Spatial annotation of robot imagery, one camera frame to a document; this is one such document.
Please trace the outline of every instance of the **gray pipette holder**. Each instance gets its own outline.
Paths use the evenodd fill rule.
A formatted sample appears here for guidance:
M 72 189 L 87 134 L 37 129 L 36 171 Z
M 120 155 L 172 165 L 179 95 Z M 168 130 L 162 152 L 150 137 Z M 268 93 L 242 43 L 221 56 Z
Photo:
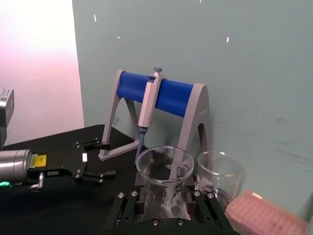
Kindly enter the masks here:
M 119 101 L 122 98 L 126 101 L 132 119 L 134 142 L 112 150 L 101 150 L 99 154 L 100 160 L 104 161 L 137 149 L 140 133 L 134 101 L 142 102 L 145 85 L 148 79 L 148 76 L 128 73 L 122 70 L 117 71 L 113 86 L 111 109 L 109 118 L 105 124 L 102 143 L 109 142 L 114 115 Z M 164 79 L 159 90 L 156 108 L 183 117 L 178 141 L 179 148 L 188 152 L 190 150 L 193 136 L 198 131 L 201 152 L 204 153 L 211 149 L 209 138 L 209 96 L 207 87 L 204 84 L 196 83 L 194 85 L 189 85 Z

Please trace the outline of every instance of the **bolt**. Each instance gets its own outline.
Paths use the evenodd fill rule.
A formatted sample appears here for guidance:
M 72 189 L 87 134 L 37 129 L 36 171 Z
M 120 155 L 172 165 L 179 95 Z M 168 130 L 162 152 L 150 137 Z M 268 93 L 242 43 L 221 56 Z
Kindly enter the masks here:
M 122 193 L 122 192 L 120 192 L 119 194 L 118 194 L 118 197 L 119 198 L 123 198 L 125 195 Z
M 194 195 L 195 195 L 196 197 L 199 197 L 199 196 L 201 195 L 201 193 L 200 193 L 199 191 L 195 191 L 195 192 L 194 192 Z
M 183 226 L 185 222 L 182 219 L 179 219 L 177 223 L 179 226 Z
M 153 224 L 154 226 L 157 226 L 157 225 L 159 224 L 159 221 L 158 221 L 157 219 L 154 219 L 154 220 L 152 221 L 152 224 Z
M 153 70 L 156 71 L 156 72 L 162 72 L 162 69 L 161 69 L 161 68 L 158 68 L 158 67 L 154 67 Z
M 207 197 L 208 197 L 208 198 L 213 198 L 213 197 L 214 197 L 214 194 L 210 192 L 210 193 L 207 194 Z
M 137 194 L 138 193 L 136 191 L 132 191 L 132 193 L 131 193 L 131 195 L 134 196 L 134 197 L 137 196 Z

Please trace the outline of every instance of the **black table surface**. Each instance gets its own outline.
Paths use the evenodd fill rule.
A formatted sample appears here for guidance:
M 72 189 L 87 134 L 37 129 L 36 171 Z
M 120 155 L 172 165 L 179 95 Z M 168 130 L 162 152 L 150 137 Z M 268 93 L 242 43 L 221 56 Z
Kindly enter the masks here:
M 63 149 L 75 142 L 102 138 L 104 125 L 96 125 L 25 141 L 5 147 L 47 151 Z M 116 148 L 133 140 L 112 129 L 111 147 Z M 136 169 L 135 150 L 106 160 L 98 159 L 99 150 L 88 152 L 88 170 L 104 172 L 116 170 L 113 180 L 105 180 L 101 187 L 76 185 L 72 178 L 46 179 L 42 191 L 31 193 L 27 187 L 1 188 L 0 234 L 103 234 L 102 228 L 109 215 L 116 194 L 130 193 L 134 189 Z

